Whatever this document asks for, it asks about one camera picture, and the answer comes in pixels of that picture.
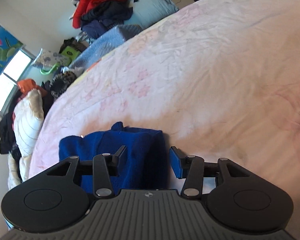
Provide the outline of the bright window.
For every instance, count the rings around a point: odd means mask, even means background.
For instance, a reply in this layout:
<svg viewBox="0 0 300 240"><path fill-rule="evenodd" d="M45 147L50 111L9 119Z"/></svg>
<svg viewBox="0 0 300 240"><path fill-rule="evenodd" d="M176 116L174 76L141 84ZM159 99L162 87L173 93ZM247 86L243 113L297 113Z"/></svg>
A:
<svg viewBox="0 0 300 240"><path fill-rule="evenodd" d="M17 82L30 70L34 56L25 48L19 49L0 74L0 117L8 109L12 97L17 91Z"/></svg>

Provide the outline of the light blue blanket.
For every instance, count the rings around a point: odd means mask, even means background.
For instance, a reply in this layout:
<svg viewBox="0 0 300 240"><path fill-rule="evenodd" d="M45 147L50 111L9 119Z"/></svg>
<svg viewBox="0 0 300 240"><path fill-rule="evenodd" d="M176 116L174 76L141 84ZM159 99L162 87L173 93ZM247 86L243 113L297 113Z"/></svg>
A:
<svg viewBox="0 0 300 240"><path fill-rule="evenodd" d="M70 64L69 68L88 69L91 64L115 48L178 11L178 7L171 0L138 0L137 2L129 0L128 4L133 8L131 18L94 39L93 43Z"/></svg>

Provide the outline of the orange garment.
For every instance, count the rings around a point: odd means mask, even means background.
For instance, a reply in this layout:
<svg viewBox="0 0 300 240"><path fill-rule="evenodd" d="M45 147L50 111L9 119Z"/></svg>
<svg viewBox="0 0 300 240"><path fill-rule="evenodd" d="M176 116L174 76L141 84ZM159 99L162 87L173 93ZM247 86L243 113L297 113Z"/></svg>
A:
<svg viewBox="0 0 300 240"><path fill-rule="evenodd" d="M47 91L42 87L38 86L33 79L25 79L17 82L17 86L23 96L27 96L28 92L33 89L40 91L42 97L47 95Z"/></svg>

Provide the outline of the green plastic object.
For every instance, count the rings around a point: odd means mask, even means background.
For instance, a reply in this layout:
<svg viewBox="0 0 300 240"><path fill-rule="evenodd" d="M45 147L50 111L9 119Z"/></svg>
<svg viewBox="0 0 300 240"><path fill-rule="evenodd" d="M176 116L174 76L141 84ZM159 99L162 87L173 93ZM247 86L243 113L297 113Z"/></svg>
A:
<svg viewBox="0 0 300 240"><path fill-rule="evenodd" d="M40 73L48 75L56 71L59 67L69 66L81 52L71 46L66 46L61 53L42 50L40 52Z"/></svg>

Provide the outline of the pink floral bed sheet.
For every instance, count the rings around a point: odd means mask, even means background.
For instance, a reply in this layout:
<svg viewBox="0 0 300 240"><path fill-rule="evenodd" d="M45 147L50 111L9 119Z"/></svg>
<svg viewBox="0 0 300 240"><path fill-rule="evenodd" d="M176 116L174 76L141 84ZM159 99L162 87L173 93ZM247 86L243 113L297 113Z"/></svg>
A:
<svg viewBox="0 0 300 240"><path fill-rule="evenodd" d="M287 191L300 224L300 0L200 0L94 64L51 107L30 166L115 122L226 157Z"/></svg>

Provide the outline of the floral patterned pillow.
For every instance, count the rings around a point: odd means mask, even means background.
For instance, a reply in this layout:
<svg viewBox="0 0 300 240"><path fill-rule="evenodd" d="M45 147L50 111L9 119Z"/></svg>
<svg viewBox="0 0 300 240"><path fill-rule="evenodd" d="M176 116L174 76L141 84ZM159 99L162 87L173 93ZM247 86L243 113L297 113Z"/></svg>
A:
<svg viewBox="0 0 300 240"><path fill-rule="evenodd" d="M32 67L50 70L55 64L68 66L70 58L57 52L41 49L37 57L31 63Z"/></svg>

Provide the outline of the white quilted duvet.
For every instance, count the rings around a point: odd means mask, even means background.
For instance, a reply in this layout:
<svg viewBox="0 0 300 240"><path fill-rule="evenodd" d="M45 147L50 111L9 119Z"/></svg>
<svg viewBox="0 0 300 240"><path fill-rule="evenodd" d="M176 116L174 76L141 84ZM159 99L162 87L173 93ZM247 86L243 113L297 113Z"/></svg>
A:
<svg viewBox="0 0 300 240"><path fill-rule="evenodd" d="M43 101L39 90L33 89L14 108L14 135L21 153L19 160L8 155L8 189L29 179L30 163L44 121Z"/></svg>

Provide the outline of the dark navy clothes heap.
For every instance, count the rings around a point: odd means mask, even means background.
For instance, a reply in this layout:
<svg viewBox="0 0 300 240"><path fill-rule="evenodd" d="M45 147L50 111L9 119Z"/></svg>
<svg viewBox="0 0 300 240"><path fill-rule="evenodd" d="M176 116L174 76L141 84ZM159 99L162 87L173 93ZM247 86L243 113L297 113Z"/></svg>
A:
<svg viewBox="0 0 300 240"><path fill-rule="evenodd" d="M71 0L77 7L79 0ZM98 38L112 27L131 18L133 8L126 2L106 1L81 16L81 31L89 37Z"/></svg>

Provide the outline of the red jacket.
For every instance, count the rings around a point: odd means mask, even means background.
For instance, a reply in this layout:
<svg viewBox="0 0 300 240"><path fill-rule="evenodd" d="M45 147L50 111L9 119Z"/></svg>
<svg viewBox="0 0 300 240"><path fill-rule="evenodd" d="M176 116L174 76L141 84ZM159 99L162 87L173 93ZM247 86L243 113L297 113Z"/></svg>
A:
<svg viewBox="0 0 300 240"><path fill-rule="evenodd" d="M126 2L127 0L79 0L76 10L73 14L72 27L79 29L81 27L81 16L106 1Z"/></svg>

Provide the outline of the blue knit garment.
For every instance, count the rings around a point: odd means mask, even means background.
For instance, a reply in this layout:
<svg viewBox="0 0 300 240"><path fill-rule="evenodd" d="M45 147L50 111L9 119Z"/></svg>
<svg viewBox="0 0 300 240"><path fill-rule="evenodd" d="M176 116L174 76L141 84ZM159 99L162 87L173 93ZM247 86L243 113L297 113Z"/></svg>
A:
<svg viewBox="0 0 300 240"><path fill-rule="evenodd" d="M110 178L115 193L121 189L168 188L168 153L161 130L125 127L117 122L108 131L63 138L59 142L59 159L77 155L81 161L88 161L103 153L114 154L123 145L127 147L126 163L117 177Z"/></svg>

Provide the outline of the leopard print garment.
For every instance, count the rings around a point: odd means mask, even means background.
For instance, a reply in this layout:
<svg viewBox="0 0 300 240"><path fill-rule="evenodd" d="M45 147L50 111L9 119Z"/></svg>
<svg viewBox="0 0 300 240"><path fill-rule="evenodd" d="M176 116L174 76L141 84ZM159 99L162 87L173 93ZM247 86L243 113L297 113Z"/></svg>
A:
<svg viewBox="0 0 300 240"><path fill-rule="evenodd" d="M57 74L50 83L51 95L57 99L67 88L77 79L77 76L72 71Z"/></svg>

